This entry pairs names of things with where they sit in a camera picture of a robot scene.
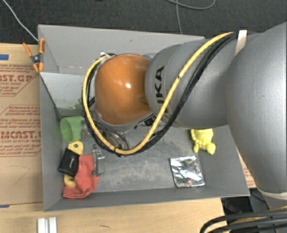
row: red rag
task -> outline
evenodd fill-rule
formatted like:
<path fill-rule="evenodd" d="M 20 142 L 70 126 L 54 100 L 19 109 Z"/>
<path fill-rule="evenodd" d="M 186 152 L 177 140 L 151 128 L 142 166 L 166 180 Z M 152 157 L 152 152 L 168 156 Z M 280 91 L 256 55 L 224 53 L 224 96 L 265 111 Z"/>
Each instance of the red rag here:
<path fill-rule="evenodd" d="M 81 155 L 79 157 L 78 171 L 74 177 L 76 187 L 64 187 L 62 196 L 70 199 L 82 199 L 87 197 L 95 191 L 99 176 L 94 177 L 92 171 L 94 170 L 93 155 Z"/>

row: black floor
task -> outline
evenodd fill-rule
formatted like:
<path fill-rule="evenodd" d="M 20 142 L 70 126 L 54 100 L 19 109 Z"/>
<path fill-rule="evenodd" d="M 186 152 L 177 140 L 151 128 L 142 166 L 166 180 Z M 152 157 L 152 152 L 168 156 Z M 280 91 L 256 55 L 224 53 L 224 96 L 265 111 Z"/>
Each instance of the black floor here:
<path fill-rule="evenodd" d="M 37 35 L 38 24 L 179 33 L 175 5 L 163 0 L 7 0 Z M 212 0 L 179 0 L 208 6 Z M 210 38 L 247 28 L 263 32 L 287 21 L 287 0 L 216 0 L 204 11 L 180 8 L 184 34 Z M 35 43 L 0 0 L 0 42 Z"/>

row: small yellow object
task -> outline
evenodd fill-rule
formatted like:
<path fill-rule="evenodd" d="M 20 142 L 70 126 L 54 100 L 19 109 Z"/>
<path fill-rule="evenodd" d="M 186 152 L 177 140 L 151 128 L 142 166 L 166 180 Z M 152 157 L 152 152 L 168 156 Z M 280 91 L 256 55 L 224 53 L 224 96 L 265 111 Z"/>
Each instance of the small yellow object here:
<path fill-rule="evenodd" d="M 212 129 L 191 130 L 191 137 L 194 141 L 193 151 L 198 152 L 199 149 L 206 150 L 210 154 L 214 154 L 216 145 L 211 142 L 213 137 Z"/>
<path fill-rule="evenodd" d="M 70 143 L 68 145 L 68 149 L 77 153 L 78 155 L 82 155 L 84 146 L 83 146 L 83 143 L 81 141 L 76 141 L 76 142 Z"/>
<path fill-rule="evenodd" d="M 76 141 L 76 142 L 70 143 L 68 145 L 68 149 L 77 153 L 78 155 L 82 155 L 84 146 L 83 146 L 83 143 L 81 141 Z M 64 175 L 64 184 L 67 187 L 72 187 L 72 188 L 76 187 L 76 182 L 75 182 L 74 178 L 71 177 L 70 175 L 67 175 L 67 174 Z"/>
<path fill-rule="evenodd" d="M 70 175 L 67 175 L 67 174 L 65 174 L 65 176 L 64 176 L 64 184 L 67 187 L 72 187 L 72 188 L 76 187 L 76 182 L 75 182 L 74 178 L 71 177 Z"/>

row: crumpled foil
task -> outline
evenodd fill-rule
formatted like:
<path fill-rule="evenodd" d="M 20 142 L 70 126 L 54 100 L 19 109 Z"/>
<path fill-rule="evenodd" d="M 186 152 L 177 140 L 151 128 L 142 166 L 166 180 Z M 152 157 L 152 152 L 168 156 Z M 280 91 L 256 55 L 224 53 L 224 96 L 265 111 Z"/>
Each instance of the crumpled foil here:
<path fill-rule="evenodd" d="M 198 155 L 172 158 L 170 165 L 177 187 L 205 185 Z"/>

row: green plastic cup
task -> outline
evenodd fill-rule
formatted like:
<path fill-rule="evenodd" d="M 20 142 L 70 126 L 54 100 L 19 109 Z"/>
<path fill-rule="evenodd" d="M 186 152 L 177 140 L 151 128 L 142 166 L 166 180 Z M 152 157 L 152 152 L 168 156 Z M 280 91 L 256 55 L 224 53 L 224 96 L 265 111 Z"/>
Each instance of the green plastic cup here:
<path fill-rule="evenodd" d="M 81 139 L 82 116 L 64 117 L 60 121 L 61 135 L 68 143 L 72 143 Z"/>

